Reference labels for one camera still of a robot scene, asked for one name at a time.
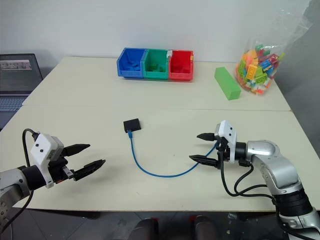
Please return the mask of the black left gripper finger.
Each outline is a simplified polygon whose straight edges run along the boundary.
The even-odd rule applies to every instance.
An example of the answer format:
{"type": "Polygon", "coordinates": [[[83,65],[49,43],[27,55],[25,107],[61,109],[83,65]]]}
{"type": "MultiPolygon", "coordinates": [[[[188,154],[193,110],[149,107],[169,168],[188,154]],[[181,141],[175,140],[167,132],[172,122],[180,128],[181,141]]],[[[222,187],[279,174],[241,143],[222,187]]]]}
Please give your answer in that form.
{"type": "Polygon", "coordinates": [[[73,171],[73,179],[75,181],[78,181],[80,179],[87,177],[88,175],[93,174],[95,171],[101,168],[105,162],[106,162],[105,159],[96,160],[85,165],[83,168],[79,170],[73,171]]]}
{"type": "Polygon", "coordinates": [[[81,151],[89,148],[90,146],[91,146],[90,144],[73,144],[70,146],[66,146],[62,150],[62,156],[70,157],[70,156],[76,155],[81,151]]]}

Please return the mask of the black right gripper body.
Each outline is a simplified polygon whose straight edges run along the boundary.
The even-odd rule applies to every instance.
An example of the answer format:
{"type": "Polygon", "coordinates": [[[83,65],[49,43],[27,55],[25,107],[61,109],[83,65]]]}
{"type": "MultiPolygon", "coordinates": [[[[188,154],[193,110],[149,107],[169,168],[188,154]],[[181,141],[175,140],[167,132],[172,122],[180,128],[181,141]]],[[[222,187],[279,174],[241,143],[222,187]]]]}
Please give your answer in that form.
{"type": "Polygon", "coordinates": [[[230,160],[230,147],[228,146],[228,140],[225,137],[214,136],[215,144],[214,148],[217,151],[217,159],[215,161],[215,168],[220,169],[224,161],[230,160]]]}

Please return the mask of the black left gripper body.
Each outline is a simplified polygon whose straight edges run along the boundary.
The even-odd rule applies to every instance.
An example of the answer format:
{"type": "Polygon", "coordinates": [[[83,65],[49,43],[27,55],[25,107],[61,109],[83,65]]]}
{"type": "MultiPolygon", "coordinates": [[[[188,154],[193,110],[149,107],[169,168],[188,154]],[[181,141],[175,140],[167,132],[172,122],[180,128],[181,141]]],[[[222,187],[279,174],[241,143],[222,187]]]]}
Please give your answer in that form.
{"type": "Polygon", "coordinates": [[[63,149],[56,160],[51,160],[48,165],[50,176],[55,184],[67,179],[72,179],[74,173],[67,168],[68,161],[65,157],[73,155],[70,149],[63,149]]]}

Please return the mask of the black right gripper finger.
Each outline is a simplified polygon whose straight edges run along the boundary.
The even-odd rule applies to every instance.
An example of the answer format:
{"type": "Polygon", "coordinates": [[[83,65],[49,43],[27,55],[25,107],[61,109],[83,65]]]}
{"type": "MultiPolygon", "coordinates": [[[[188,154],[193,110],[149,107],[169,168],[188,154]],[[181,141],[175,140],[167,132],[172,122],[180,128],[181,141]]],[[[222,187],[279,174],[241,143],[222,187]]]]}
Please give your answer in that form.
{"type": "Polygon", "coordinates": [[[211,141],[214,142],[216,140],[214,133],[201,133],[196,136],[197,138],[205,141],[211,141]]]}
{"type": "Polygon", "coordinates": [[[216,160],[214,158],[209,158],[205,155],[199,154],[190,155],[189,158],[197,162],[198,164],[219,168],[219,160],[216,160]]]}

